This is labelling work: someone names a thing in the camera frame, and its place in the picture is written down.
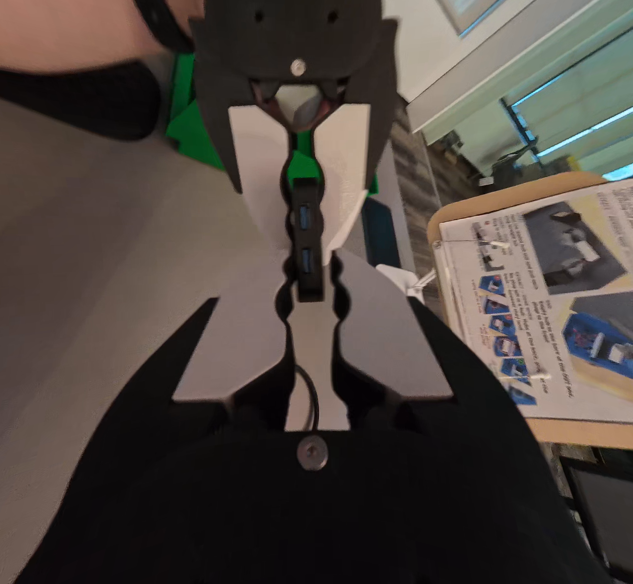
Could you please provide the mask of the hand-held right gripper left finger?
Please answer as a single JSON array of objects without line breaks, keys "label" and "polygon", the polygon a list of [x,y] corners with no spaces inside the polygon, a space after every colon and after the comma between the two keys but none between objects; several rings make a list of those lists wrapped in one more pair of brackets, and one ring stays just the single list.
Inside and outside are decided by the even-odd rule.
[{"label": "hand-held right gripper left finger", "polygon": [[210,319],[173,393],[173,401],[223,401],[266,374],[293,390],[294,353],[286,319],[277,296],[286,294],[286,253],[256,256],[238,269],[218,297]]}]

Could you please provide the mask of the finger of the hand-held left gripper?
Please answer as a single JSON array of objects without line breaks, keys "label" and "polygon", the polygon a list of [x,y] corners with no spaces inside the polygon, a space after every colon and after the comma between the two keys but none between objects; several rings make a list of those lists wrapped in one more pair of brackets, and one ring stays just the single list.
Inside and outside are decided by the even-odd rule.
[{"label": "finger of the hand-held left gripper", "polygon": [[289,134],[257,105],[230,107],[228,117],[249,215],[268,245],[289,256],[289,207],[282,191],[282,171],[290,158]]},{"label": "finger of the hand-held left gripper", "polygon": [[342,248],[368,195],[370,105],[344,104],[317,126],[317,162],[323,174],[322,253]]}]

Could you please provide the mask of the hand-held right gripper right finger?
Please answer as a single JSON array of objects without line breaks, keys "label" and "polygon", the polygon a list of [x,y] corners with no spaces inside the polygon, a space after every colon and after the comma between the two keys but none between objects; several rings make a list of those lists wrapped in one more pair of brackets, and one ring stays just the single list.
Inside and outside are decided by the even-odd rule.
[{"label": "hand-held right gripper right finger", "polygon": [[352,253],[332,256],[339,352],[372,381],[405,400],[444,400],[449,383],[407,297]]}]

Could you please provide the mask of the green plastic bin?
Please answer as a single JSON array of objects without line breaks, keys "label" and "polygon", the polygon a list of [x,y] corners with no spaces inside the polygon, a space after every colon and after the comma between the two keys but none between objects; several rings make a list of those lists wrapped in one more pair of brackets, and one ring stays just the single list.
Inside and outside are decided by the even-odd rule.
[{"label": "green plastic bin", "polygon": [[[182,155],[208,164],[214,168],[224,170],[224,163],[220,159],[220,155],[208,135],[196,100],[194,90],[194,65],[193,54],[179,56],[176,59],[172,78],[170,118],[166,128],[166,136],[176,141],[177,150]],[[296,82],[281,84],[287,87],[318,87],[323,95],[325,95],[327,91],[334,92],[334,100],[332,101],[330,111],[320,120],[317,120],[315,127],[305,127],[303,131],[291,127],[290,131],[288,131],[290,158],[282,171],[283,195],[284,188],[288,184],[292,184],[293,179],[317,176],[317,126],[321,124],[329,114],[344,104],[368,104],[358,101],[346,103],[344,98],[345,93],[349,92],[349,87],[346,86],[346,83],[351,83],[351,80],[343,80],[342,82],[297,80]],[[372,135],[371,119],[372,108],[370,105],[367,189],[369,195],[375,195],[378,192],[378,185],[375,179],[376,169],[382,155],[380,148],[385,144],[386,136],[383,134],[384,122],[379,122],[378,124],[378,136]],[[225,132],[221,129],[220,136],[228,136],[227,144],[229,147],[233,146],[233,136],[229,131]]]}]

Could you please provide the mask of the black usb hub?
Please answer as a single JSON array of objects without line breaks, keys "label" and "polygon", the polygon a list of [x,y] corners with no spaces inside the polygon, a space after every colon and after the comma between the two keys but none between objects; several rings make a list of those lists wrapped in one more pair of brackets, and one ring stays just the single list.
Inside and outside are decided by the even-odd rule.
[{"label": "black usb hub", "polygon": [[322,191],[315,177],[296,178],[290,188],[291,261],[300,303],[323,301]]}]

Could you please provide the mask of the person's left forearm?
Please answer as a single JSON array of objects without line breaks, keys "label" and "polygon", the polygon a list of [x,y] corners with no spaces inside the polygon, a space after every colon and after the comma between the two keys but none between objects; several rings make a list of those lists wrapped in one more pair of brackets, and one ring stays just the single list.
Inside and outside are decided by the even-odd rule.
[{"label": "person's left forearm", "polygon": [[1,69],[54,74],[166,52],[134,0],[1,0]]}]

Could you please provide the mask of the white stand base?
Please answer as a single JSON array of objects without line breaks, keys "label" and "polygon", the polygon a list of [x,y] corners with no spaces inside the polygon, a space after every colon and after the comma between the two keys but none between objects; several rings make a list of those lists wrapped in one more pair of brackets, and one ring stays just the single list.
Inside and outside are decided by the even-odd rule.
[{"label": "white stand base", "polygon": [[426,275],[419,277],[414,272],[406,271],[402,268],[379,264],[376,270],[390,279],[392,283],[400,289],[407,297],[416,298],[425,304],[423,290],[437,278],[435,270],[431,270]]}]

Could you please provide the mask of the black mat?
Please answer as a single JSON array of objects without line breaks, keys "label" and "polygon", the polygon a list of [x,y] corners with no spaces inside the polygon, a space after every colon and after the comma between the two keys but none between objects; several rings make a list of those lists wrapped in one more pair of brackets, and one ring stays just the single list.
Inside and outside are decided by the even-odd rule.
[{"label": "black mat", "polygon": [[390,208],[368,197],[361,210],[361,220],[367,262],[373,267],[384,264],[400,269],[400,253]]}]

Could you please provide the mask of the instruction sheet on stand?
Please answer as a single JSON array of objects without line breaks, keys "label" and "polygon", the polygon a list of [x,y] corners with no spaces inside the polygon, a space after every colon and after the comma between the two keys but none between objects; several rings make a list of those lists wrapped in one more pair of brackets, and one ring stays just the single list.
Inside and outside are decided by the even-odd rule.
[{"label": "instruction sheet on stand", "polygon": [[[587,190],[592,187],[606,185],[607,187],[622,188],[625,183],[625,180],[608,182],[601,176],[587,171],[569,171],[441,207],[431,217],[428,224],[427,240],[434,252],[434,268],[439,279],[439,301],[447,326],[456,335],[462,337],[447,268],[442,266],[445,260],[439,257],[439,247],[442,244],[441,224],[484,216],[502,209],[524,206],[537,200],[561,197],[565,193]],[[527,418],[526,422],[536,440],[541,443],[632,450],[632,424],[630,423],[545,418]]]}]

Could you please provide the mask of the printed instruction sheet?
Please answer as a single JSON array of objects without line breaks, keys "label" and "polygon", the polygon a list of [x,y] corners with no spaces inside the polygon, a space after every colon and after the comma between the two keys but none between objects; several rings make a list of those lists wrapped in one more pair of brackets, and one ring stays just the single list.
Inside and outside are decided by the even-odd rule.
[{"label": "printed instruction sheet", "polygon": [[528,419],[632,424],[632,179],[437,225],[449,323]]}]

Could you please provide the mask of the black monitor on stand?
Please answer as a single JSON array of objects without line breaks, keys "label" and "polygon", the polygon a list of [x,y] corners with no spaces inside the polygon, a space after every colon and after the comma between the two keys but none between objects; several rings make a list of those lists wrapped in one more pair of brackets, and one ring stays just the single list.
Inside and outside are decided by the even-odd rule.
[{"label": "black monitor on stand", "polygon": [[613,581],[632,582],[632,463],[562,456],[561,469],[590,551]]}]

